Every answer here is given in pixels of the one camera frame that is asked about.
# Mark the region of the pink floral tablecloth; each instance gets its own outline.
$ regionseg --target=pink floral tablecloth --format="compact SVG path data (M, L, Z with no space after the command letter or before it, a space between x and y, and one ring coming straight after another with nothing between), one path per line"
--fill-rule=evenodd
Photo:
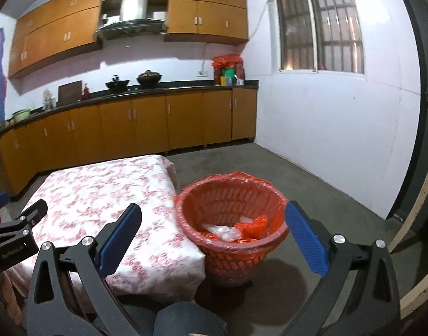
M116 221L130 203L142 210L142 225L116 273L106 278L115 294L147 294L170 302L191 300L204 279L204 255L178 228L173 197L175 167L159 155L113 160L52 173L26 207L44 199L48 214L33 228L40 247L75 245ZM27 295L36 255L9 269ZM83 286L71 273L78 297Z

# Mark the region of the stainless steel range hood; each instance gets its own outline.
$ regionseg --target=stainless steel range hood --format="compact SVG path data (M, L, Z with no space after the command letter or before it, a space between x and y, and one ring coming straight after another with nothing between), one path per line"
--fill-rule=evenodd
M96 32L101 40L167 32L164 20L146 19L148 0L122 0L119 21L103 26Z

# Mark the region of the black countertop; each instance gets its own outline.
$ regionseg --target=black countertop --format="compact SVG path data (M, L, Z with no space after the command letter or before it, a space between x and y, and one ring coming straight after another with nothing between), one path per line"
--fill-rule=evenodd
M113 93L111 90L106 89L104 91L98 91L90 94L90 98L87 100L78 101L69 105L57 106L48 111L43 111L42 108L34 109L31 111L31 115L18 123L7 126L6 128L0 129L0 135L3 133L15 129L19 126L25 125L31 121L46 117L51 114L58 112L67 111L83 106L95 105L109 101L116 101L123 98L134 98L138 96L153 96L170 93L178 93L180 91L201 91L201 90L225 90L232 88L259 88L258 80L245 80L244 86L215 86L212 80L193 80L193 81L176 81L176 82L160 82L155 88L144 89L140 85L133 85L126 87L125 90L119 93Z

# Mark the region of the orange trash can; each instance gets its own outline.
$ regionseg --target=orange trash can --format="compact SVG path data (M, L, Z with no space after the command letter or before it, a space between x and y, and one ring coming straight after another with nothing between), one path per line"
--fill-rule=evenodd
M218 286L245 284L256 268L288 235L287 199L271 183L242 172L216 174L187 186L175 196L177 222L206 255L205 268ZM206 238L202 223L234 226L240 217L268 218L267 236L245 244Z

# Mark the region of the gray floor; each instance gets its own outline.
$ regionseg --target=gray floor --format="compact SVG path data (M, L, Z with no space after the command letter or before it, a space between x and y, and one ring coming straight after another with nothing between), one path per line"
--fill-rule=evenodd
M382 220L349 196L257 144L186 152L170 155L168 159L175 163L181 188L212 174L231 171L267 179L289 200L296 200L311 218L320 220L331 233L340 233L354 243L370 244L376 239L388 243L401 226L394 219ZM12 216L20 212L45 178L38 178L20 201L10 204ZM422 246L421 242L413 241L392 255L401 296L417 283L420 272L428 271L419 269ZM352 280L350 276L343 297L350 290ZM289 235L264 260L251 283L235 289L213 290L205 281L195 299L228 322L230 335L279 335L318 281L318 275L310 271ZM339 299L328 322L339 316L343 306L344 301Z

